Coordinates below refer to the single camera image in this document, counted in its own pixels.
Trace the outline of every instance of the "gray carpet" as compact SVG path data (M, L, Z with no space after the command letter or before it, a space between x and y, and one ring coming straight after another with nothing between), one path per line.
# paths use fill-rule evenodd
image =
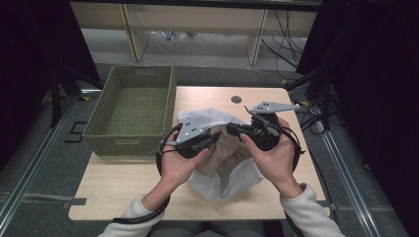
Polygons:
M97 64L98 71L103 80L111 70L110 64ZM241 87L279 87L280 76L275 71L254 72L246 69L223 68L194 68L175 67L178 85L188 86L241 86ZM290 78L299 78L291 72L283 72ZM302 101L304 88L295 89L291 93L292 100ZM80 143L69 143L79 139L79 134L71 131L82 131L84 124L73 125L78 121L87 121L98 100L98 94L91 95L89 101L77 101L66 118L59 136L55 139L48 152L42 168L38 172L29 189L27 198L20 205L12 219L5 236L96 236L108 224L106 221L72 221L68 218L68 209L65 201L60 198L75 196L78 185L92 150L82 140ZM26 140L19 151L14 155L7 167L1 172L0 192L11 192L38 149L45 136L50 123L50 104L48 101L42 106L40 114L34 121L32 129L28 132ZM302 121L307 119L305 113L298 113ZM382 193L374 175L362 168L363 158L352 140L350 132L342 126L339 117L332 118L332 135L347 162L351 174L366 201L372 210L378 229L382 236L407 236L391 205ZM318 173L322 179L325 190L330 194L329 200L335 203L337 210L331 218L337 218L342 232L346 236L365 236L357 214L340 181L340 177L330 158L329 152L323 142L321 134L313 134L306 129L304 138L308 148L318 164ZM56 200L38 200L31 198L30 194L40 194L56 197ZM291 228L282 221L286 236L293 236Z

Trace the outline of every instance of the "white jacket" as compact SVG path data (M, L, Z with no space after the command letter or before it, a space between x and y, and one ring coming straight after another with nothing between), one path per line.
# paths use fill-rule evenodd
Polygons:
M307 184L300 184L303 193L295 198L286 199L280 197L281 205L288 216L293 220L305 237L310 236L344 236L337 224L330 219L323 207L317 203L317 197L314 189ZM123 218L136 218L152 213L144 208L141 203L145 195L137 197L126 212ZM109 224L100 237L121 236L121 237L145 237L151 227L161 220L163 213L147 222L140 224Z

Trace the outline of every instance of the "green basket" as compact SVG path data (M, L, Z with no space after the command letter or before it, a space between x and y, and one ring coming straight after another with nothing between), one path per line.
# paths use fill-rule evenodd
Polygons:
M172 66L114 66L83 137L99 156L155 150L172 128Z

